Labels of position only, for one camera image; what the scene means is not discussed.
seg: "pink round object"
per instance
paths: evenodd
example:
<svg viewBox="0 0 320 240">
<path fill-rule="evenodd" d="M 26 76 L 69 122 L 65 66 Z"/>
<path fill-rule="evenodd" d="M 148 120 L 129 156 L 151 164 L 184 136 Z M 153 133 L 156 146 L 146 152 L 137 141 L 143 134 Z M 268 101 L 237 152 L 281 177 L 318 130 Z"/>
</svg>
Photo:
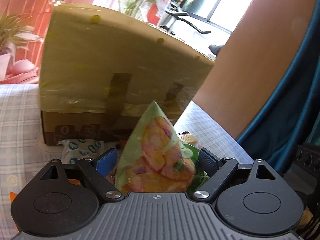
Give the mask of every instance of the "pink round object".
<svg viewBox="0 0 320 240">
<path fill-rule="evenodd" d="M 18 60 L 12 66 L 12 74 L 19 75 L 34 70 L 36 66 L 27 59 Z"/>
</svg>

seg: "plaid tablecloth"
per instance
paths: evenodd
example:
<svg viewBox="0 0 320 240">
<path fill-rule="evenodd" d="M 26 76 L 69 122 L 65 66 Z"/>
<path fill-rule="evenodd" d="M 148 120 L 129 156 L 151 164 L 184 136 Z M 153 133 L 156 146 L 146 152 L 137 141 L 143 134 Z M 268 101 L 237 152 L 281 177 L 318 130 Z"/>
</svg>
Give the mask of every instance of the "plaid tablecloth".
<svg viewBox="0 0 320 240">
<path fill-rule="evenodd" d="M 0 85 L 0 240 L 17 234 L 10 213 L 10 192 L 19 193 L 49 160 L 57 158 L 36 148 L 41 127 L 37 91 L 38 85 Z M 219 157 L 252 163 L 231 136 L 193 102 L 175 129 L 190 131 Z"/>
</svg>

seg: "cardboard box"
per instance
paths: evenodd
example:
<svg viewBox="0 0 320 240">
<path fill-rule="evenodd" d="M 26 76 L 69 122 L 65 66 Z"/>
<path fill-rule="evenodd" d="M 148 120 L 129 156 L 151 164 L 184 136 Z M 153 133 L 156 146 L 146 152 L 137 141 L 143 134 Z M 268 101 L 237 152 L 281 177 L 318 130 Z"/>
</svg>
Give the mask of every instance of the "cardboard box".
<svg viewBox="0 0 320 240">
<path fill-rule="evenodd" d="M 128 138 L 156 100 L 174 124 L 214 62 L 183 41 L 111 9 L 54 7 L 44 45 L 44 141 Z"/>
</svg>

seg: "pink and yellow fruit print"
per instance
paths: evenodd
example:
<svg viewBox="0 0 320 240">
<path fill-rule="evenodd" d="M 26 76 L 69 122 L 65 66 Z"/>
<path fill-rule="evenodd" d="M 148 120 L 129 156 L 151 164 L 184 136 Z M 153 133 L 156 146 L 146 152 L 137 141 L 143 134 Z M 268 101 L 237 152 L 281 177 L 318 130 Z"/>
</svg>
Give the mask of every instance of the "pink and yellow fruit print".
<svg viewBox="0 0 320 240">
<path fill-rule="evenodd" d="M 196 173 L 193 153 L 161 108 L 152 102 L 122 152 L 116 187 L 127 192 L 184 192 Z"/>
</svg>

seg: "metal bolt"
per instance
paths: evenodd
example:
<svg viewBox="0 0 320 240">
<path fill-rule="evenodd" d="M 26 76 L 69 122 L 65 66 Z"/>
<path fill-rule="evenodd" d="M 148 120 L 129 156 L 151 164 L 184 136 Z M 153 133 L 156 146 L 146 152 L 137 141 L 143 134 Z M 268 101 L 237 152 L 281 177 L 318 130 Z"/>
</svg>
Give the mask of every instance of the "metal bolt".
<svg viewBox="0 0 320 240">
<path fill-rule="evenodd" d="M 208 198 L 210 196 L 210 194 L 206 191 L 196 191 L 195 193 L 193 193 L 194 197 L 196 198 Z"/>
<path fill-rule="evenodd" d="M 115 190 L 108 191 L 108 192 L 106 193 L 106 197 L 107 197 L 107 198 L 111 198 L 111 199 L 120 198 L 121 195 L 122 195 L 121 192 L 115 191 Z"/>
</svg>

